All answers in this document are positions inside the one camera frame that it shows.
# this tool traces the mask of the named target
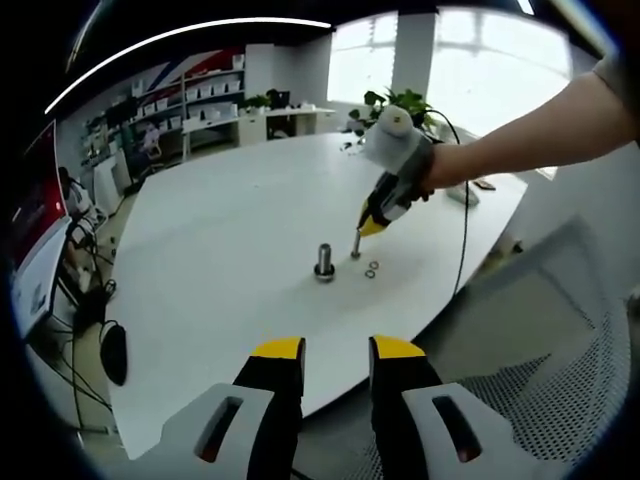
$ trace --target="white wall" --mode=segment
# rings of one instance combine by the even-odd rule
[[[273,84],[272,88],[292,92],[297,87],[296,49],[275,46],[273,48]]]
[[[433,13],[398,17],[392,90],[403,91],[410,88],[423,95],[426,93],[435,26],[436,16]]]
[[[291,92],[294,103],[307,101],[319,107],[327,103],[331,34],[295,49],[296,84]]]
[[[245,97],[264,95],[273,88],[273,44],[247,45],[245,60]]]

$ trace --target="person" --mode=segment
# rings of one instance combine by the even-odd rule
[[[71,235],[67,241],[65,261],[76,273],[80,290],[86,292],[91,283],[91,272],[83,267],[78,255],[78,248],[91,241],[95,227],[98,225],[98,212],[89,197],[89,193],[65,167],[58,168],[62,198],[67,212],[73,220]]]
[[[156,160],[162,155],[162,150],[160,149],[160,130],[158,130],[158,127],[153,122],[147,123],[145,127],[142,150],[150,160]]]
[[[421,187],[430,192],[494,173],[586,162],[639,139],[638,77],[619,57],[605,57],[523,117],[467,145],[436,145]]]

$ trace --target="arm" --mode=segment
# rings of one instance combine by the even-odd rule
[[[426,190],[483,175],[586,162],[638,137],[638,124],[593,72],[536,110],[464,146],[438,145]]]

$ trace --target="ceiling light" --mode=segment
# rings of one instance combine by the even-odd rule
[[[51,102],[51,104],[45,109],[44,114],[45,115],[48,114],[51,111],[51,109],[53,109],[53,107],[55,107],[60,102],[60,100],[62,100],[64,97],[66,97],[69,94],[71,90],[76,88],[78,85],[84,82],[91,75],[96,73],[102,67],[107,66],[114,60],[117,60],[118,58],[125,56],[127,53],[133,52],[138,48],[144,47],[145,45],[149,45],[150,43],[156,42],[158,40],[162,40],[163,38],[167,38],[172,35],[178,35],[179,33],[190,32],[192,30],[199,30],[201,28],[207,28],[207,27],[217,27],[219,25],[234,25],[238,23],[290,23],[294,25],[306,25],[309,27],[331,28],[331,25],[329,23],[315,22],[313,20],[300,20],[297,18],[278,18],[278,17],[230,18],[227,20],[213,20],[210,22],[189,25],[187,27],[176,28],[175,30],[170,30],[168,32],[161,33],[159,35],[155,35],[153,37],[147,38],[146,40],[138,42],[135,45],[127,47],[124,50],[114,55],[111,55],[109,58],[107,58],[106,60],[103,60],[92,69],[83,73],[71,85],[65,88],[64,91],[60,95],[58,95],[58,97],[53,102]]]
[[[522,9],[522,11],[524,13],[528,13],[529,15],[533,15],[533,7],[531,6],[531,3],[529,2],[529,0],[518,0],[518,5],[520,5],[520,8]]]

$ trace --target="phone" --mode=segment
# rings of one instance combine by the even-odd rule
[[[483,178],[478,178],[478,179],[474,180],[473,183],[474,183],[474,185],[476,187],[480,188],[481,190],[494,191],[496,189],[496,187],[494,187],[493,184],[487,182]]]

